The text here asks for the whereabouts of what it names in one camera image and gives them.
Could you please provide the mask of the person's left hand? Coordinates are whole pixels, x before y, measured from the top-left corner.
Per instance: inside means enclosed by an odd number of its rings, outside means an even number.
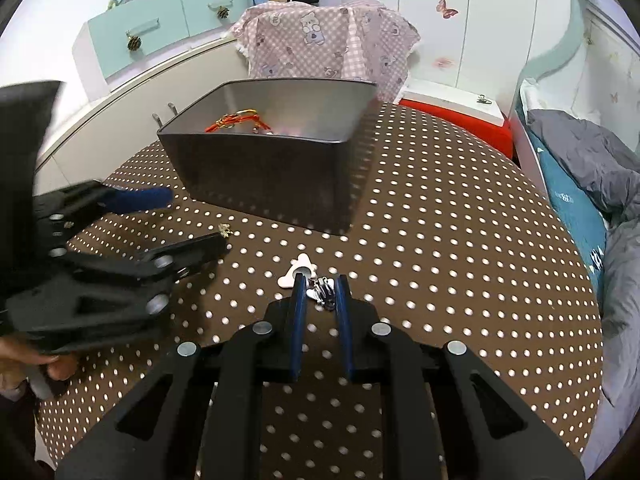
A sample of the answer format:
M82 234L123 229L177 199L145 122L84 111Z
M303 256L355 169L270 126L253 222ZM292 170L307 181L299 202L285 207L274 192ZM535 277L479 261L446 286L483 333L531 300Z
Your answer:
M77 356L44 356L15 336L3 336L0 341L1 391L17 389L26 379L27 367L44 366L50 379L62 382L70 379L78 367Z

